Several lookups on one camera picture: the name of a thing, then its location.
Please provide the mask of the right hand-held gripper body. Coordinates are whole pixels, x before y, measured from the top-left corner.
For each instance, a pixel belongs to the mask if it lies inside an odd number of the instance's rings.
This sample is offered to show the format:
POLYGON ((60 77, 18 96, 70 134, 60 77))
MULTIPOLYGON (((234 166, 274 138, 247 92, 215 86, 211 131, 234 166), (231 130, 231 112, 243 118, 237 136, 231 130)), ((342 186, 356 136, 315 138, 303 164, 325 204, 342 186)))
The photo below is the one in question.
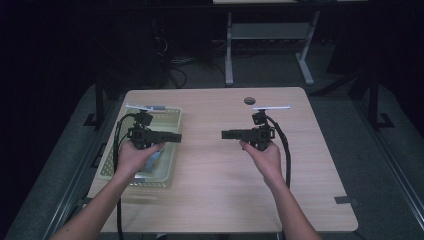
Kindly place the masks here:
POLYGON ((267 110, 281 110, 281 107, 254 107, 254 110, 256 113, 252 115, 252 119, 256 127, 250 130, 246 141, 257 150, 264 151, 275 138, 275 134, 278 134, 283 149, 289 150, 286 135, 279 124, 266 113, 267 110))

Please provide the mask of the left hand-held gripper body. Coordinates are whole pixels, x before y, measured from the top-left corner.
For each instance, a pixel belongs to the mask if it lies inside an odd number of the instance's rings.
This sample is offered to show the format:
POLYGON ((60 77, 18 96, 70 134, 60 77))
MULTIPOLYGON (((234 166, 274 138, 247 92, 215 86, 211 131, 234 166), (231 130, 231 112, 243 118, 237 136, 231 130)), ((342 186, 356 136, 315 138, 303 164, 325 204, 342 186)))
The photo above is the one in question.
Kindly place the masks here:
POLYGON ((166 141, 163 132, 153 131, 149 128, 153 116, 149 114, 150 108, 136 107, 128 105, 129 109, 137 109, 136 113, 131 113, 135 123, 128 129, 128 137, 138 150, 151 147, 154 144, 164 143, 166 141))

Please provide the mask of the pale green plastic basket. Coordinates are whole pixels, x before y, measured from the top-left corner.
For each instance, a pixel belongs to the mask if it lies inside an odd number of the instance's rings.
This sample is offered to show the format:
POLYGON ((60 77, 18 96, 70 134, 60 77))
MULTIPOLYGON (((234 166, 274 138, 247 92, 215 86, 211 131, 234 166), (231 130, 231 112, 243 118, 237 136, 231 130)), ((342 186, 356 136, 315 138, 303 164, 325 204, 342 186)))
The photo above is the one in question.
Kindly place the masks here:
MULTIPOLYGON (((129 109, 125 106, 125 113, 118 121, 115 127, 115 132, 111 135, 111 145, 105 150, 98 170, 98 177, 102 180, 110 180, 114 175, 114 157, 117 155, 118 148, 122 142, 130 140, 128 137, 128 129, 133 127, 135 120, 130 116, 131 113, 136 113, 137 109, 129 109)), ((132 105, 136 107, 150 108, 149 114, 153 116, 153 120, 149 128, 159 132, 180 132, 180 123, 182 118, 182 110, 178 107, 166 106, 142 106, 132 105)), ((171 185, 172 174, 176 159, 179 143, 165 142, 166 145, 161 149, 162 155, 156 164, 156 169, 153 173, 137 172, 134 179, 130 183, 131 186, 152 187, 152 188, 167 188, 171 185)))

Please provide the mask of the person's right hand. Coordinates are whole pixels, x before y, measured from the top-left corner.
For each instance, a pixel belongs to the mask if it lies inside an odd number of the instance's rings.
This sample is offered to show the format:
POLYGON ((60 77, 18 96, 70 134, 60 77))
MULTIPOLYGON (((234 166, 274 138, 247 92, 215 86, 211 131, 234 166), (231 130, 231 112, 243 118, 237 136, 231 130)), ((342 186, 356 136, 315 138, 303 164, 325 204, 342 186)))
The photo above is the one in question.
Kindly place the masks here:
POLYGON ((285 182, 281 170, 281 153, 275 143, 271 142, 264 151, 259 151, 244 141, 239 141, 239 144, 253 159, 269 188, 282 185, 285 182))

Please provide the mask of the person's left hand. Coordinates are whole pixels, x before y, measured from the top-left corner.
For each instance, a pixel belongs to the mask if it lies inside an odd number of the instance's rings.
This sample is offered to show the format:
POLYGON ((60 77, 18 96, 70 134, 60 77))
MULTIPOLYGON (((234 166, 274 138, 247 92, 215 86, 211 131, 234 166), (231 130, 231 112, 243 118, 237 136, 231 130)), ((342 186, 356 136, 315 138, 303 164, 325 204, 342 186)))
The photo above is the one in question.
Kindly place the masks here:
POLYGON ((159 143, 147 149, 139 150, 132 142, 124 142, 118 153, 118 166, 113 178, 131 180, 138 171, 146 166, 148 159, 163 147, 164 143, 159 143))

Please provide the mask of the black metal stand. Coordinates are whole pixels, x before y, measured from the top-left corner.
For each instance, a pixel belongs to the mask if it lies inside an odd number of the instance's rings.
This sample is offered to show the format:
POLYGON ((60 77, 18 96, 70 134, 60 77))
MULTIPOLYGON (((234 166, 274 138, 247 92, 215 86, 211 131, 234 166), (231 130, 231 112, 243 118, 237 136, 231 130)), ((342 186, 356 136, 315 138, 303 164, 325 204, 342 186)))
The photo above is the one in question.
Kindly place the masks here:
POLYGON ((89 114, 84 122, 84 126, 91 126, 99 129, 104 120, 104 100, 103 100, 103 81, 98 75, 95 80, 95 112, 89 114))
POLYGON ((375 131, 381 128, 393 128, 394 124, 387 113, 378 110, 379 103, 379 77, 373 72, 370 77, 368 95, 368 121, 375 131))

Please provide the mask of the white metal desk frame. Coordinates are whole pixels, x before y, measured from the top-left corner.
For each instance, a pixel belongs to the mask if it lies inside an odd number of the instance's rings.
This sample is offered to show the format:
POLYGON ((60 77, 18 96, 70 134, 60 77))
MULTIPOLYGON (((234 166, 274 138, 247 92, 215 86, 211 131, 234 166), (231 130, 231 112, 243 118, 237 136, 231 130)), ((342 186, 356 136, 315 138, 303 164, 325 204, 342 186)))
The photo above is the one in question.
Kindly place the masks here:
MULTIPOLYGON (((296 0, 212 0, 214 5, 239 5, 242 4, 289 4, 296 0)), ((272 23, 238 23, 233 21, 233 11, 227 14, 226 28, 226 54, 225 54, 225 84, 234 84, 232 43, 234 40, 303 40, 304 45, 296 54, 296 60, 304 81, 313 85, 314 80, 306 62, 309 47, 314 36, 320 11, 315 10, 308 22, 272 22, 272 23)))

